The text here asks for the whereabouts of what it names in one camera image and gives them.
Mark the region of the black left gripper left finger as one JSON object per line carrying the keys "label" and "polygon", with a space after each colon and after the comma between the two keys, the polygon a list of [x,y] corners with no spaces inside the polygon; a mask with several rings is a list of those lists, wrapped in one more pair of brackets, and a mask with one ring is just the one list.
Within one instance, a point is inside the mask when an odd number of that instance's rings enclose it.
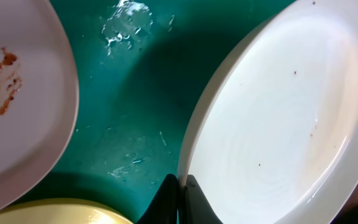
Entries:
{"label": "black left gripper left finger", "polygon": [[168,174],[150,205],[136,224],[176,224],[178,210],[178,179]]}

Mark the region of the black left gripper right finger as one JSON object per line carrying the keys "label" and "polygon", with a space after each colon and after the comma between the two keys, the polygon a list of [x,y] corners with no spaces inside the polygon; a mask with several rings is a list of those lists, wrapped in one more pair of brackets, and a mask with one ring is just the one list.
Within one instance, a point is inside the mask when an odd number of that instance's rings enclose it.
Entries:
{"label": "black left gripper right finger", "polygon": [[179,224],[223,224],[193,175],[187,176],[180,191],[178,212]]}

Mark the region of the yellow plate with sauce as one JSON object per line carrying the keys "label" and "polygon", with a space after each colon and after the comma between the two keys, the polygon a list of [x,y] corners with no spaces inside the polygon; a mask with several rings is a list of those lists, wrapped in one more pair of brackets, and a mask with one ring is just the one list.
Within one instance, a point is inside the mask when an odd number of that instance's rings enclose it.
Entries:
{"label": "yellow plate with sauce", "polygon": [[0,211],[0,224],[132,224],[116,210],[77,198],[20,203]]}

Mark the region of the white plate with sauce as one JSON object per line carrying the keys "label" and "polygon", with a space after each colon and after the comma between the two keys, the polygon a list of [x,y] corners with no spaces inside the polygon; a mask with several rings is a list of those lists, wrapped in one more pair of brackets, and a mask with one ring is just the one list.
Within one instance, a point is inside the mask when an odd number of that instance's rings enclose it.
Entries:
{"label": "white plate with sauce", "polygon": [[223,223],[329,223],[358,183],[358,0],[295,1],[230,52],[188,124]]}

